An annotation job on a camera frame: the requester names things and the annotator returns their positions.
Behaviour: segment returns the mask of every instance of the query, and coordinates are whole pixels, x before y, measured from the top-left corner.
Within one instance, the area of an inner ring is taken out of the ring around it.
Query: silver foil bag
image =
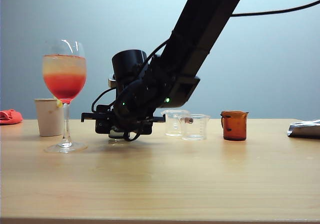
[[[287,135],[289,137],[320,139],[320,120],[291,123]]]

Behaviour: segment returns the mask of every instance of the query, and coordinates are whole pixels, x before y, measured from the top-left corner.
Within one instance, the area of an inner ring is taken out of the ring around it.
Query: red cloth
[[[22,120],[21,113],[14,109],[0,111],[0,125],[16,124]]]

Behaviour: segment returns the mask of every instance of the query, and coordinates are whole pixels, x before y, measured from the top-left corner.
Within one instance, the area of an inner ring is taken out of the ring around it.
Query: black cable
[[[309,7],[315,6],[315,5],[319,4],[319,3],[320,3],[320,0],[317,0],[315,2],[306,4],[306,5],[302,5],[302,6],[298,6],[298,7],[295,7],[295,8],[273,10],[273,11],[264,11],[264,12],[254,12],[254,13],[233,13],[231,15],[231,17],[266,15],[266,14],[276,14],[276,13],[287,13],[287,12],[301,10],[301,9],[304,9],[304,8],[309,8]]]
[[[111,91],[111,90],[114,90],[115,88],[116,88],[116,87],[113,87],[113,88],[110,88],[110,89],[102,92],[102,93],[98,96],[98,98],[96,98],[95,101],[92,103],[92,105],[91,105],[91,112],[95,113],[96,111],[95,111],[94,108],[95,108],[95,104],[98,102],[98,100],[99,100],[102,96],[104,96],[106,93],[108,93],[108,92]]]
[[[135,135],[134,138],[130,139],[130,137],[129,137],[129,132],[125,132],[125,133],[123,134],[123,138],[124,138],[126,141],[131,142],[131,141],[134,141],[135,139],[137,139],[137,138],[140,136],[140,134],[141,134],[141,131],[139,131],[139,132]]]
[[[147,62],[149,61],[149,59],[151,59],[158,51],[159,49],[161,49],[163,46],[165,46],[167,44],[169,39],[167,39],[165,42],[163,42],[162,44],[160,44],[157,48],[155,48],[155,50],[146,58],[146,60],[143,62],[139,72],[137,73],[135,79],[138,77],[138,75],[140,74],[140,72],[143,70],[143,68],[145,67],[145,65],[147,64]]]

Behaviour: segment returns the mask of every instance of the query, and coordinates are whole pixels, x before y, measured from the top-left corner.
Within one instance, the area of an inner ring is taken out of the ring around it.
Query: gray wall
[[[235,12],[264,11],[315,0],[241,0]],[[1,0],[1,109],[35,118],[34,98],[49,98],[42,79],[46,39],[80,40],[87,81],[71,117],[90,111],[107,89],[111,58],[125,49],[147,54],[166,40],[186,0]],[[198,72],[201,82],[182,108],[219,117],[320,118],[320,5],[302,11],[233,17]],[[107,104],[114,93],[101,100]]]

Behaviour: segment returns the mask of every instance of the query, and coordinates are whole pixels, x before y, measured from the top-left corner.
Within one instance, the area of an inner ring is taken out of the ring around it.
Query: wine glass base
[[[88,146],[83,143],[77,142],[60,142],[58,144],[45,148],[47,153],[69,153],[86,149]]]

